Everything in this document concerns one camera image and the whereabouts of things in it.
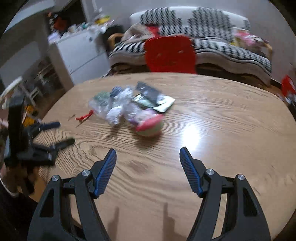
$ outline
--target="metal screw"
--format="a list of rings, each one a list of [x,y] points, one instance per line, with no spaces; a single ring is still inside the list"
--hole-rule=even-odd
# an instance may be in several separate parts
[[[84,170],[84,171],[82,171],[81,174],[86,177],[86,176],[88,176],[90,174],[90,171],[89,170]]]
[[[58,179],[59,179],[59,176],[58,176],[58,175],[54,175],[54,176],[52,176],[52,180],[53,180],[54,182],[56,182]]]
[[[215,171],[213,169],[207,169],[207,174],[213,175]]]
[[[240,180],[244,180],[244,175],[243,174],[238,174],[237,178],[240,179]]]

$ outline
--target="red string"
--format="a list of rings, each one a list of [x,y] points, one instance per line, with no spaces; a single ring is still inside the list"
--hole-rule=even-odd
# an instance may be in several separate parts
[[[76,119],[79,120],[79,121],[83,121],[85,118],[90,117],[93,113],[94,113],[94,111],[93,110],[90,110],[87,115],[83,115],[80,118],[76,118]]]

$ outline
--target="wooden table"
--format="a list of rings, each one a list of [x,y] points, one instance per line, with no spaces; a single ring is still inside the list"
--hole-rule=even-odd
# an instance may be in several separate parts
[[[88,113],[88,101],[99,91],[138,81],[176,99],[164,117],[160,138],[137,136],[128,123],[111,128],[96,116],[81,125],[71,118]],[[75,176],[102,160],[110,148],[117,151],[109,184],[96,201],[113,241],[186,240],[201,199],[191,191],[180,164],[183,146],[220,175],[246,176],[272,238],[296,208],[296,124],[284,103],[264,90],[192,74],[123,74],[76,85],[44,118],[55,120],[61,128],[44,132],[37,140],[49,145],[75,137],[76,144],[59,154],[54,169],[41,169],[47,181],[53,174]],[[222,228],[225,195],[215,237]],[[71,205],[79,220],[74,199]]]

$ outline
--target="sofa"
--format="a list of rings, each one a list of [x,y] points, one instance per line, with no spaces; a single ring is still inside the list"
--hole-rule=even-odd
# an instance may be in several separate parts
[[[263,57],[233,45],[236,29],[251,29],[245,17],[205,7],[164,7],[134,13],[130,22],[158,26],[161,36],[190,36],[197,65],[213,64],[227,72],[252,75],[270,84],[272,49],[269,57]],[[145,41],[117,43],[109,55],[111,67],[145,65],[144,45]]]

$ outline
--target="dark clothing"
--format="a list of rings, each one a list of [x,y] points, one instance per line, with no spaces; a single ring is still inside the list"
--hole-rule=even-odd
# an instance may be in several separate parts
[[[0,182],[0,237],[5,240],[26,241],[30,222],[37,206],[30,197],[22,193],[12,197]]]

